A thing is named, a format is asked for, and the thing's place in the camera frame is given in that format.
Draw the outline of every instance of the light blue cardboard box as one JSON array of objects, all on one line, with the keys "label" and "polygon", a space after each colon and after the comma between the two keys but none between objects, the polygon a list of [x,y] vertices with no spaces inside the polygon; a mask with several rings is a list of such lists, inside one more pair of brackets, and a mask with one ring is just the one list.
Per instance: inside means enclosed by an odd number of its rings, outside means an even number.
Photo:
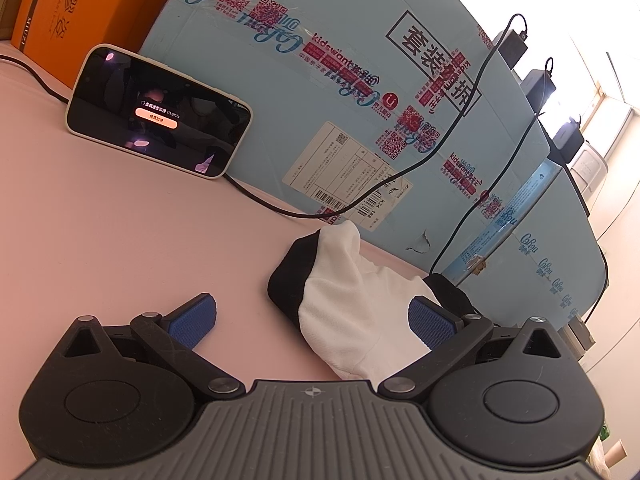
[{"label": "light blue cardboard box", "polygon": [[[141,53],[248,102],[254,125],[230,174],[315,213],[336,210],[433,150],[491,46],[459,0],[169,0]],[[497,54],[439,152],[346,217],[365,240],[429,269],[531,118]],[[547,154],[536,124],[442,268]]]},{"label": "light blue cardboard box", "polygon": [[443,275],[496,323],[514,326],[542,316],[556,329],[585,314],[605,283],[582,203],[567,174],[550,160]]}]

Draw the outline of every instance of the blue gripper pad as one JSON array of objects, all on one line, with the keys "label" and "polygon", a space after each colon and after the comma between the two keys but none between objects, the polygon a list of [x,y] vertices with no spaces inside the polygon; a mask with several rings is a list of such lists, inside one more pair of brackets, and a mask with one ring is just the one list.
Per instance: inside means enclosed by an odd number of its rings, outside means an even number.
[{"label": "blue gripper pad", "polygon": [[431,350],[456,334],[455,325],[418,298],[409,303],[409,328]]},{"label": "blue gripper pad", "polygon": [[209,333],[216,323],[216,300],[203,292],[172,313],[164,316],[162,327],[176,341],[193,348]]}]

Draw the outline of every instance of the black cable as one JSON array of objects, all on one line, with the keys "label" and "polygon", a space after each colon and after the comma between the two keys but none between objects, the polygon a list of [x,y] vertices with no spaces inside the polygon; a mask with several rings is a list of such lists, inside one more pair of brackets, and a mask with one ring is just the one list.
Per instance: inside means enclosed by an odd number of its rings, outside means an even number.
[{"label": "black cable", "polygon": [[[551,62],[551,70],[553,70],[553,58],[550,57],[546,60],[545,63],[545,72],[549,72],[548,70],[548,65],[549,62]],[[545,98],[545,86],[546,86],[546,78],[544,78],[542,83],[542,100],[544,100]],[[540,110],[542,110],[542,102],[540,103],[539,106]],[[540,117],[540,115],[542,115],[541,111],[538,111],[537,113],[535,113],[533,115],[533,119],[531,120],[531,122],[529,123],[529,126],[527,126],[527,129],[524,131],[524,134],[522,135],[522,138],[520,139],[520,142],[518,143],[518,145],[516,146],[515,150],[513,150],[513,153],[511,154],[509,160],[507,161],[507,164],[505,165],[504,168],[502,168],[502,171],[500,172],[500,174],[498,175],[498,177],[494,180],[494,182],[491,184],[491,186],[489,186],[489,189],[487,189],[486,191],[484,191],[484,195],[486,197],[489,196],[489,194],[492,192],[492,190],[494,190],[495,186],[498,185],[498,183],[500,182],[501,178],[504,176],[504,174],[507,172],[507,170],[509,169],[509,167],[511,166],[511,164],[513,163],[513,161],[516,158],[516,155],[518,155],[518,152],[520,151],[522,145],[524,144],[525,139],[527,138],[527,135],[529,134],[529,132],[531,131],[531,129],[533,128],[533,125],[536,124],[536,121],[538,120],[538,118]],[[458,222],[458,225],[456,226],[456,228],[454,229],[454,231],[452,232],[451,236],[449,237],[449,240],[447,241],[447,243],[444,245],[444,247],[442,248],[442,250],[440,251],[440,254],[438,254],[438,256],[436,257],[436,259],[434,260],[433,264],[431,265],[431,269],[429,270],[429,274],[433,274],[433,271],[436,267],[436,265],[439,263],[440,259],[444,256],[444,253],[447,251],[447,249],[449,249],[451,243],[453,242],[453,239],[456,237],[456,235],[458,234],[458,231],[460,231],[460,229],[462,228],[462,225],[465,223],[466,219],[469,218],[469,215],[471,215],[471,213],[479,206],[481,205],[481,203],[483,203],[483,200],[477,200],[465,213],[465,215],[461,218],[460,222]]]},{"label": "black cable", "polygon": [[607,231],[609,231],[609,229],[611,229],[612,225],[616,223],[616,221],[618,220],[618,218],[620,218],[620,215],[622,215],[622,213],[625,211],[626,206],[629,205],[629,203],[631,202],[631,199],[634,197],[634,195],[636,194],[636,191],[638,190],[638,187],[640,187],[640,180],[638,180],[638,183],[636,184],[636,187],[633,190],[633,193],[631,194],[631,196],[629,197],[629,200],[626,201],[626,204],[622,207],[622,209],[620,210],[620,212],[616,215],[616,217],[613,219],[613,222],[611,222],[609,224],[609,226],[604,229],[604,231],[602,232],[602,234],[600,236],[598,236],[598,239],[596,240],[597,242],[600,241],[600,239],[607,234]]},{"label": "black cable", "polygon": [[[548,67],[548,65],[549,65],[549,61],[551,62],[551,68],[547,68],[547,67]],[[552,74],[553,74],[553,72],[554,72],[554,59],[553,59],[552,57],[550,57],[549,59],[547,59],[547,60],[546,60],[546,62],[545,62],[545,72],[549,72],[549,77],[551,77],[551,76],[552,76]]]},{"label": "black cable", "polygon": [[600,248],[600,246],[598,246],[598,248],[600,249],[600,254],[602,254],[602,261],[604,262],[604,286],[602,287],[602,291],[600,292],[598,299],[591,307],[591,312],[587,316],[587,319],[584,320],[585,324],[588,322],[588,320],[591,319],[591,316],[596,310],[596,307],[598,306],[598,304],[600,303],[600,300],[604,296],[604,291],[607,290],[607,285],[609,285],[609,264],[607,263],[607,259],[604,257],[604,253],[602,252],[602,249]]},{"label": "black cable", "polygon": [[[518,152],[520,151],[520,148],[522,147],[522,145],[524,144],[525,139],[527,138],[527,134],[531,131],[531,129],[533,128],[533,125],[536,124],[536,121],[538,120],[538,117],[541,114],[536,114],[535,117],[533,117],[532,121],[529,123],[529,126],[527,127],[527,129],[524,132],[524,135],[522,136],[522,138],[520,139],[520,142],[518,143],[518,145],[516,146],[516,149],[513,150],[513,153],[511,154],[511,157],[509,158],[509,161],[507,162],[507,164],[505,165],[504,168],[502,168],[502,171],[500,172],[500,175],[498,175],[498,177],[494,180],[494,182],[491,184],[491,186],[489,186],[489,189],[487,189],[484,194],[486,197],[489,196],[489,193],[492,192],[492,190],[494,190],[494,187],[497,186],[497,184],[500,182],[500,179],[504,176],[504,174],[507,172],[507,170],[509,169],[511,163],[513,162],[513,160],[516,158],[516,155],[518,155]],[[452,232],[451,236],[449,237],[449,241],[447,241],[447,243],[445,244],[445,246],[442,248],[442,250],[440,251],[440,254],[438,254],[438,257],[434,260],[433,265],[431,266],[431,269],[429,270],[429,274],[433,274],[433,270],[435,269],[435,266],[438,264],[438,262],[440,261],[440,259],[444,256],[444,253],[447,251],[447,249],[449,249],[451,243],[453,242],[453,239],[456,237],[456,235],[458,234],[458,231],[460,231],[460,229],[462,228],[462,224],[465,223],[466,219],[469,218],[469,215],[471,215],[471,213],[478,208],[479,205],[481,205],[481,203],[484,203],[483,200],[478,200],[477,202],[475,202],[465,213],[465,215],[462,217],[462,219],[460,220],[460,222],[458,222],[458,225],[456,226],[456,228],[454,229],[454,231]]]},{"label": "black cable", "polygon": [[520,37],[522,38],[522,41],[527,41],[527,38],[529,37],[529,26],[527,25],[527,20],[525,19],[525,17],[521,14],[520,17],[522,18],[522,21],[524,22],[524,30],[520,33]]},{"label": "black cable", "polygon": [[417,168],[420,168],[423,164],[426,164],[429,160],[431,160],[438,153],[438,150],[446,142],[446,140],[449,138],[449,136],[451,135],[451,133],[453,132],[455,127],[458,126],[458,123],[462,120],[462,117],[464,117],[464,115],[466,114],[466,111],[468,110],[469,106],[471,105],[471,103],[473,101],[473,97],[476,94],[476,91],[478,90],[478,84],[480,83],[480,79],[482,77],[482,74],[484,73],[484,70],[486,69],[487,65],[489,64],[489,61],[491,61],[491,58],[494,56],[494,54],[498,50],[498,46],[502,43],[502,40],[504,40],[504,38],[506,37],[507,32],[509,31],[509,29],[511,27],[511,23],[513,23],[513,20],[515,20],[517,17],[520,17],[520,18],[522,18],[524,20],[524,22],[525,22],[525,33],[528,32],[527,22],[526,22],[524,16],[522,14],[514,14],[511,17],[511,19],[509,20],[509,23],[507,23],[507,26],[504,29],[504,32],[502,33],[500,39],[495,43],[494,47],[491,49],[491,52],[489,52],[488,56],[485,58],[484,63],[482,63],[482,66],[480,67],[480,70],[478,71],[478,77],[476,77],[476,81],[474,82],[473,88],[471,89],[471,94],[469,95],[469,98],[467,99],[465,106],[462,108],[462,110],[460,110],[460,113],[458,114],[456,119],[453,121],[453,123],[451,124],[451,126],[449,127],[447,132],[442,136],[442,138],[440,139],[440,142],[438,142],[436,144],[436,146],[431,151],[431,153],[429,153],[429,155],[425,156],[424,158],[422,158],[421,160],[419,160],[415,164],[412,164],[408,168],[404,168],[404,170],[399,171],[398,173],[393,174],[393,175],[387,177],[384,180],[381,180],[375,186],[371,187],[369,190],[367,190],[366,192],[361,194],[356,200],[351,202],[349,205],[343,207],[342,209],[339,209],[338,211],[333,211],[331,213],[322,213],[322,214],[293,213],[291,211],[286,211],[284,209],[276,207],[273,204],[270,204],[269,202],[266,202],[265,200],[261,199],[260,197],[255,196],[251,191],[249,191],[248,189],[245,189],[239,182],[236,182],[231,176],[229,176],[226,173],[225,173],[225,178],[237,190],[239,190],[245,196],[247,196],[250,199],[254,200],[258,204],[263,205],[266,208],[271,209],[272,211],[275,211],[276,213],[280,213],[280,214],[285,215],[285,216],[291,216],[293,218],[323,219],[323,218],[331,218],[333,216],[338,216],[338,215],[346,213],[347,211],[350,211],[351,209],[356,207],[360,202],[362,202],[364,199],[366,199],[366,197],[369,196],[370,194],[372,194],[375,191],[379,190],[381,187],[386,186],[386,184],[389,184],[390,182],[393,182],[396,178],[400,178],[401,176],[405,176],[407,173],[410,173],[411,171],[416,170]]},{"label": "black cable", "polygon": [[51,88],[49,88],[49,86],[43,81],[43,79],[38,75],[38,73],[23,61],[20,61],[19,59],[15,59],[15,57],[2,56],[2,55],[0,55],[0,59],[4,61],[8,61],[10,63],[15,63],[16,65],[21,66],[23,69],[29,72],[32,76],[34,76],[34,78],[36,78],[36,81],[40,83],[40,86],[42,86],[46,90],[47,94],[55,97],[58,101],[64,103],[65,105],[68,104],[69,99],[67,99],[66,97],[63,97],[55,90],[52,90]]}]

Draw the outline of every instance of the orange button on screen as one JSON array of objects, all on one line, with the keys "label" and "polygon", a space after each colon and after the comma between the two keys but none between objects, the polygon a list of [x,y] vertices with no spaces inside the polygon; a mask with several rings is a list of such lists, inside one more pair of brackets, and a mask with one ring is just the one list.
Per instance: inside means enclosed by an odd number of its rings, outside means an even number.
[{"label": "orange button on screen", "polygon": [[171,128],[175,130],[178,127],[178,123],[169,117],[164,117],[162,115],[155,114],[149,110],[145,110],[144,108],[136,108],[136,115],[138,117],[142,117],[147,121],[152,121],[153,123],[162,124],[162,126],[166,126],[167,128]]}]

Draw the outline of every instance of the orange box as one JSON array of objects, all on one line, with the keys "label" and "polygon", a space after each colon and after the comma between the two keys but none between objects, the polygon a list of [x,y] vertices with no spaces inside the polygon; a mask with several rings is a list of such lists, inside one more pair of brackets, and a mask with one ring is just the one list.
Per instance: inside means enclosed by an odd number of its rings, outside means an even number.
[{"label": "orange box", "polygon": [[99,43],[137,52],[167,0],[22,0],[11,43],[72,87]]}]

